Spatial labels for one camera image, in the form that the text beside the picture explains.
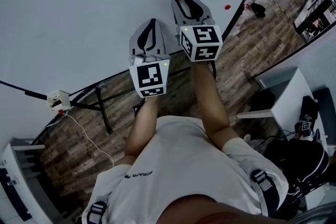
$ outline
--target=strap buckle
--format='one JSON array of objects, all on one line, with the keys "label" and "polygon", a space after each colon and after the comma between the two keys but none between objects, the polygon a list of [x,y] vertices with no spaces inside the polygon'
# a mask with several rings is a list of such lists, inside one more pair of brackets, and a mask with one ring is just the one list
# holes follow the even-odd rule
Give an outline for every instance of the strap buckle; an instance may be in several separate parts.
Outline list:
[{"label": "strap buckle", "polygon": [[265,171],[262,170],[254,170],[251,173],[251,178],[254,182],[256,182],[262,191],[267,191],[269,188],[272,187],[271,182],[268,180],[268,176]]},{"label": "strap buckle", "polygon": [[101,224],[101,219],[106,211],[106,204],[103,201],[98,201],[91,205],[91,209],[87,215],[88,224]]}]

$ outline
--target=white cable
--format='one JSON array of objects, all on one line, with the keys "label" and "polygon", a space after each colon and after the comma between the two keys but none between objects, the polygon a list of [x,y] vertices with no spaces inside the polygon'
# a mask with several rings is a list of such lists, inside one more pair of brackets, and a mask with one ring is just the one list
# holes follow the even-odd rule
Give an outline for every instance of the white cable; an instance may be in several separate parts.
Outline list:
[{"label": "white cable", "polygon": [[97,146],[97,145],[90,139],[90,137],[88,137],[88,134],[86,133],[84,127],[83,127],[82,125],[80,125],[80,124],[79,124],[79,123],[78,123],[72,116],[67,115],[67,114],[66,114],[66,116],[72,118],[72,119],[74,120],[74,122],[76,122],[76,123],[83,129],[83,131],[84,131],[85,136],[87,137],[87,139],[90,140],[90,142],[91,142],[93,145],[95,145],[95,147],[96,147],[98,150],[100,150],[101,152],[103,152],[104,154],[106,154],[106,155],[109,156],[110,160],[112,161],[112,168],[114,168],[114,160],[113,160],[113,158],[112,158],[109,154],[107,154],[105,151],[101,150],[101,149],[100,149],[100,148],[99,148],[99,147],[98,147],[98,146]]},{"label": "white cable", "polygon": [[68,111],[66,111],[66,112],[64,113],[64,117],[63,117],[63,118],[59,119],[57,122],[54,122],[54,123],[52,123],[52,124],[49,124],[49,125],[45,126],[44,129],[45,129],[45,128],[48,128],[48,127],[50,127],[50,126],[53,126],[53,125],[55,125],[55,124],[57,124],[57,123],[59,123],[61,120],[63,120],[63,119],[65,118],[65,116],[66,116],[67,114],[68,114]]}]

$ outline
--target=forearm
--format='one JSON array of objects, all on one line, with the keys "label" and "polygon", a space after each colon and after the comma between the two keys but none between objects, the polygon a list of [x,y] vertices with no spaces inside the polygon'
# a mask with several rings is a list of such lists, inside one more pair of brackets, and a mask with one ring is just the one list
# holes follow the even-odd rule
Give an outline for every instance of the forearm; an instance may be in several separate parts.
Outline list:
[{"label": "forearm", "polygon": [[230,126],[229,118],[207,63],[194,62],[191,66],[197,103],[204,129],[208,135],[211,135]]},{"label": "forearm", "polygon": [[126,139],[125,155],[139,156],[155,134],[159,97],[150,97],[141,107]]},{"label": "forearm", "polygon": [[300,139],[302,136],[302,133],[296,133],[292,139]]}]

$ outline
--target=standing person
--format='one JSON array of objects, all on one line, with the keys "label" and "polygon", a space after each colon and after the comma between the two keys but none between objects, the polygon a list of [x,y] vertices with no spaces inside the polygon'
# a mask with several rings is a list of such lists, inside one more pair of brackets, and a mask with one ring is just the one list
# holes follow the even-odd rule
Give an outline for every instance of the standing person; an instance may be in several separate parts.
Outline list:
[{"label": "standing person", "polygon": [[[202,119],[157,119],[159,97],[148,98],[124,158],[98,175],[83,223],[285,223],[261,215],[262,199],[269,197],[253,187],[275,190],[270,216],[287,194],[285,176],[230,127],[207,63],[191,67]],[[252,181],[247,167],[258,171],[254,178],[260,181]]]}]

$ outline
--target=white t-shirt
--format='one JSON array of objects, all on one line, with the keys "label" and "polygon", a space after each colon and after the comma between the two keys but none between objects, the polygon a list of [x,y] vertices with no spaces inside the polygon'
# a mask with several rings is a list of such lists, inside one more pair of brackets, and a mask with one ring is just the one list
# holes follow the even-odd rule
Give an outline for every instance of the white t-shirt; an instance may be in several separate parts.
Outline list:
[{"label": "white t-shirt", "polygon": [[170,203],[196,194],[261,214],[250,177],[238,165],[245,159],[273,179],[281,205],[288,191],[285,176],[244,140],[233,138],[220,151],[208,141],[201,120],[159,118],[156,134],[132,166],[119,165],[98,175],[82,222],[87,224],[93,203],[104,201],[103,224],[156,223]]}]

